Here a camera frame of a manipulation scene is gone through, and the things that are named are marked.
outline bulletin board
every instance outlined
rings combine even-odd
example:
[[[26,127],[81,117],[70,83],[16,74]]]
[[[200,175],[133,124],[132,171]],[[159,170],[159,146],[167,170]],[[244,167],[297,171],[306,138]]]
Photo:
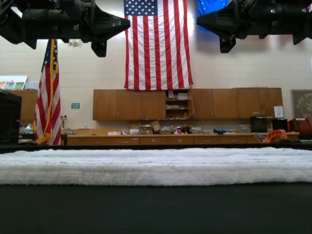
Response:
[[[292,89],[292,112],[294,118],[309,118],[312,121],[312,90]]]

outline american flag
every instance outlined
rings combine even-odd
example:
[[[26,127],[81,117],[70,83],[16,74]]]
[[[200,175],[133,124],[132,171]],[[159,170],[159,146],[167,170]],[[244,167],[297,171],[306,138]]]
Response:
[[[126,89],[167,90],[193,84],[187,0],[124,0]]]
[[[39,144],[60,145],[60,91],[58,44],[48,41],[41,69],[35,114],[36,140]]]

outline shelf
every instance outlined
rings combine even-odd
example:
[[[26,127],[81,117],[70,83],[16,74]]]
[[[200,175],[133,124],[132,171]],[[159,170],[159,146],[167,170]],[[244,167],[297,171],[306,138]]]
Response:
[[[166,109],[167,111],[171,111],[171,110],[173,110],[173,111],[177,111],[177,110],[188,110],[189,108],[168,108],[168,109]]]
[[[164,118],[161,120],[190,120],[191,118]]]
[[[166,101],[172,101],[172,102],[181,102],[181,101],[188,101],[188,99],[186,100],[179,100],[179,99],[166,99]]]

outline blue flag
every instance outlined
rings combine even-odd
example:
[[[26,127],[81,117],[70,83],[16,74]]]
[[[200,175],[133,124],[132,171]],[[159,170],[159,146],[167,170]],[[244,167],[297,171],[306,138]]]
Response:
[[[197,0],[198,16],[218,11],[229,4],[229,0]],[[199,27],[200,30],[207,31],[203,27]]]

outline countertop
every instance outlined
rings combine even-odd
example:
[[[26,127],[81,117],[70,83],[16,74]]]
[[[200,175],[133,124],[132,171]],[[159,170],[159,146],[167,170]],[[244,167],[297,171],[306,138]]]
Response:
[[[68,135],[68,138],[96,138],[96,137],[223,137],[223,136],[254,136],[255,133],[235,133],[235,134],[170,134],[170,135],[120,135],[120,136],[109,136],[109,135]],[[299,135],[299,133],[287,133],[288,136]]]

